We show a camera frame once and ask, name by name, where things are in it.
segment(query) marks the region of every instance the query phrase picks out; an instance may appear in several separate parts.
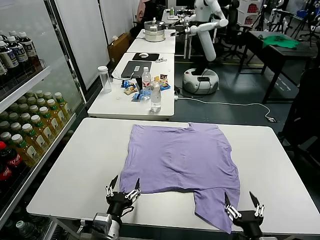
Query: cardboard box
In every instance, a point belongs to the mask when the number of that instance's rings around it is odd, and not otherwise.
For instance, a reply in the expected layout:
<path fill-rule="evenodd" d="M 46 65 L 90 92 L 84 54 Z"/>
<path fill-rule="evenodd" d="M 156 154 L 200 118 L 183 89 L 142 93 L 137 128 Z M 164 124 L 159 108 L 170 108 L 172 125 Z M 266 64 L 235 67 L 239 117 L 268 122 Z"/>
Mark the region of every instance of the cardboard box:
<path fill-rule="evenodd" d="M 110 57 L 110 63 L 113 68 L 117 66 L 122 56 L 130 47 L 130 38 L 130 33 L 124 33 L 107 47 Z"/>

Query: green cloth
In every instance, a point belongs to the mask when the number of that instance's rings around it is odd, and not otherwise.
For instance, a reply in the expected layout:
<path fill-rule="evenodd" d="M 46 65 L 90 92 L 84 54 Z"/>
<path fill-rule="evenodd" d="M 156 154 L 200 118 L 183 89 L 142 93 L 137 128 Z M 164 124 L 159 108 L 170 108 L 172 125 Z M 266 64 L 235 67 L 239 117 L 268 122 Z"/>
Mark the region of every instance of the green cloth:
<path fill-rule="evenodd" d="M 279 46 L 283 48 L 288 48 L 288 49 L 295 49 L 300 42 L 293 40 L 293 39 L 288 39 L 284 36 L 267 36 L 266 38 L 263 38 L 260 36 L 260 39 L 263 40 L 263 46 L 262 48 L 265 48 L 266 46 L 269 45 L 274 45 L 274 46 Z"/>

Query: red label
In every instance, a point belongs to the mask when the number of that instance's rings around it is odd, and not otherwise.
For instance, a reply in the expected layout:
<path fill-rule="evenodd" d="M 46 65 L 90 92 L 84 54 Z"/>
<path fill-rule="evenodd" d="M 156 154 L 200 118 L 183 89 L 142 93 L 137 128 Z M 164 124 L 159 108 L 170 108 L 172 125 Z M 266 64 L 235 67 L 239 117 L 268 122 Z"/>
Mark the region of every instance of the red label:
<path fill-rule="evenodd" d="M 19 154 L 16 154 L 15 158 L 6 162 L 10 167 L 18 166 L 22 161 L 22 158 Z"/>
<path fill-rule="evenodd" d="M 5 166 L 4 171 L 0 173 L 0 181 L 7 180 L 8 178 L 10 178 L 11 175 L 12 171 L 7 166 Z"/>

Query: black table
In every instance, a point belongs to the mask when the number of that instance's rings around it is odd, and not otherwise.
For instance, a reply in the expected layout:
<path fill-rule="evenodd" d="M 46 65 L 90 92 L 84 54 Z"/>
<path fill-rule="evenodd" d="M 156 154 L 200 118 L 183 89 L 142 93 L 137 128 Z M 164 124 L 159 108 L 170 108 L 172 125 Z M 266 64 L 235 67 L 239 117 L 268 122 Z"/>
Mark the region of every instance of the black table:
<path fill-rule="evenodd" d="M 292 100 L 289 98 L 271 98 L 269 97 L 272 89 L 274 88 L 276 81 L 280 74 L 283 74 L 290 82 L 294 85 L 297 85 L 290 77 L 282 72 L 282 68 L 285 65 L 287 60 L 305 60 L 305 69 L 309 68 L 312 58 L 317 56 L 317 51 L 312 50 L 309 46 L 300 43 L 296 48 L 286 48 L 280 46 L 269 45 L 265 48 L 263 47 L 264 41 L 259 39 L 259 36 L 262 35 L 263 38 L 268 36 L 284 36 L 287 39 L 292 39 L 291 37 L 282 34 L 281 32 L 270 32 L 270 31 L 249 31 L 246 33 L 246 45 L 244 49 L 244 54 L 240 61 L 240 66 L 238 72 L 241 73 L 242 69 L 258 69 L 262 70 L 261 74 L 264 74 L 266 68 L 268 67 L 271 71 L 274 72 L 272 81 L 269 84 L 268 89 L 266 90 L 265 96 L 262 100 L 262 103 L 265 104 L 267 101 L 285 101 Z M 263 67 L 246 67 L 243 68 L 246 54 L 248 49 L 253 52 L 262 62 Z"/>

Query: white table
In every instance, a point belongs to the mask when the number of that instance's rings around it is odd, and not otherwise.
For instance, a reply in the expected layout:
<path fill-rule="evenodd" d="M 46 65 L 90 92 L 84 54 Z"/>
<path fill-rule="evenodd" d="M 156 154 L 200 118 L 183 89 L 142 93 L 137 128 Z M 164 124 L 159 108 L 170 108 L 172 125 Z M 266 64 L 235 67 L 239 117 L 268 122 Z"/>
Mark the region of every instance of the white table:
<path fill-rule="evenodd" d="M 85 118 L 27 207 L 63 219 L 105 213 L 105 186 L 119 174 L 133 124 L 187 127 L 184 122 Z M 265 204 L 266 234 L 320 235 L 320 214 L 275 133 L 265 126 L 219 125 L 232 146 L 240 178 L 239 210 L 254 208 L 249 191 Z M 217 231 L 195 216 L 192 193 L 142 194 L 126 224 Z"/>
<path fill-rule="evenodd" d="M 156 54 L 174 54 L 176 51 L 176 37 L 170 36 L 171 33 L 174 33 L 174 29 L 165 29 L 164 41 L 151 42 L 145 40 L 145 30 L 142 29 L 138 34 L 137 38 L 133 41 L 128 53 L 156 53 Z"/>
<path fill-rule="evenodd" d="M 127 52 L 113 71 L 115 78 L 120 78 L 128 61 L 131 61 L 135 53 Z M 157 113 L 151 112 L 150 100 L 132 102 L 133 95 L 126 95 L 124 88 L 121 87 L 121 80 L 114 79 L 111 83 L 112 91 L 105 93 L 103 90 L 88 110 L 90 117 L 109 118 L 109 119 L 134 119 L 134 120 L 166 120 L 175 114 L 175 56 L 173 53 L 161 53 L 160 58 L 167 61 L 152 62 L 151 77 L 166 74 L 170 89 L 161 92 L 161 110 Z"/>

